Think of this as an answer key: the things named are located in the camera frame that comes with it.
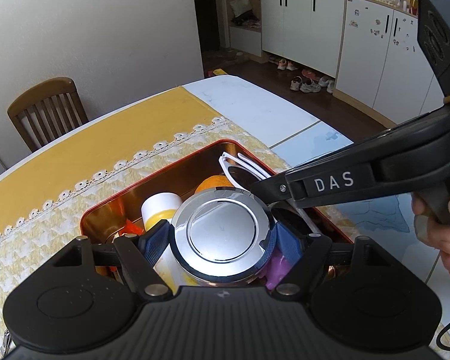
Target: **sunglasses lens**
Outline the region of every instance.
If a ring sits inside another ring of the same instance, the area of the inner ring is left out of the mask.
[[[233,180],[235,180],[237,183],[239,183],[243,188],[250,189],[251,185],[255,183],[255,181],[259,180],[257,176],[253,175],[249,171],[238,168],[236,166],[230,166],[228,168],[228,171],[230,173],[230,176],[233,177]]]

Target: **lace trim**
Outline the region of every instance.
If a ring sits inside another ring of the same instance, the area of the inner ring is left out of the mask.
[[[80,195],[84,191],[86,191],[88,188],[94,186],[95,184],[101,183],[115,174],[132,167],[156,154],[159,154],[161,152],[164,152],[167,149],[170,149],[173,146],[178,145],[179,143],[183,142],[184,140],[190,139],[196,135],[203,134],[205,132],[208,132],[210,130],[213,130],[216,127],[222,126],[226,124],[227,119],[223,116],[217,116],[214,117],[211,120],[211,125],[207,126],[204,124],[197,124],[193,127],[193,131],[191,133],[186,132],[179,132],[174,135],[175,139],[173,142],[157,142],[154,145],[154,149],[152,151],[142,150],[138,151],[134,156],[133,159],[130,161],[127,160],[120,160],[118,161],[114,167],[113,170],[107,171],[107,170],[100,170],[99,172],[95,173],[90,180],[82,180],[75,184],[75,189],[72,190],[65,190],[58,196],[58,199],[56,201],[53,200],[47,200],[43,206],[42,209],[35,208],[31,210],[30,214],[28,215],[28,218],[25,219],[24,217],[21,217],[17,220],[15,223],[15,226],[8,225],[3,230],[3,233],[0,233],[0,242],[7,238],[12,232],[15,232],[20,227],[24,226],[25,224],[29,223],[30,221],[38,218],[45,212],[54,209],[55,207],[58,207],[59,205],[67,202],[68,200],[74,198],[75,196]]]

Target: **gray wall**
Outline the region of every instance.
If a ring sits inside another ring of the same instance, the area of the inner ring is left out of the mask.
[[[193,0],[0,0],[0,158],[30,154],[7,116],[51,77],[77,85],[92,120],[203,78]]]

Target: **silver lid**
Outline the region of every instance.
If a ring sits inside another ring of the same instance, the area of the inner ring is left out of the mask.
[[[175,212],[171,247],[190,274],[209,283],[248,280],[264,264],[273,217],[250,192],[209,188]]]

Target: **white handbag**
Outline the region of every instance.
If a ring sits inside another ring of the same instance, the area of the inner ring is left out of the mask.
[[[233,9],[235,17],[240,16],[242,13],[245,13],[252,9],[250,0],[233,0],[230,2],[230,5]]]

